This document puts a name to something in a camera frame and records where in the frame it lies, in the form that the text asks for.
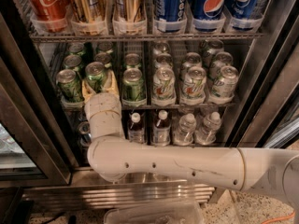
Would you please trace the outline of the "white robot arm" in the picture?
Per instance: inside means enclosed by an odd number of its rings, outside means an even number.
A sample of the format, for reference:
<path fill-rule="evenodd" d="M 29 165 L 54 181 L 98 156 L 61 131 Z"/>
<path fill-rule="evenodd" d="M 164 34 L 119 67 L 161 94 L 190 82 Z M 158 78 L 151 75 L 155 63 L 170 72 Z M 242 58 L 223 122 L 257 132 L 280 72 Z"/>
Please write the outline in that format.
<path fill-rule="evenodd" d="M 120 109 L 112 93 L 95 94 L 85 105 L 92 135 L 88 162 L 106 181 L 116 182 L 130 173 L 156 173 L 269 196 L 299 211 L 298 151 L 143 146 L 124 138 Z"/>

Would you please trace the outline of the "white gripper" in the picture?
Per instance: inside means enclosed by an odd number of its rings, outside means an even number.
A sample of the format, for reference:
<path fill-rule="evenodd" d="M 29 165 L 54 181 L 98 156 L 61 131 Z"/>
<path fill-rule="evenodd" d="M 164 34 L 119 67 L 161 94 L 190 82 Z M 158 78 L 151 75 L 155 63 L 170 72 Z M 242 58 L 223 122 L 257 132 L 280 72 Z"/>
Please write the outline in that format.
<path fill-rule="evenodd" d="M 121 113 L 121 101 L 117 79 L 112 70 L 107 71 L 107 80 L 101 93 L 97 93 L 90 87 L 89 83 L 82 80 L 82 95 L 84 97 L 85 114 L 87 119 L 101 112 Z"/>

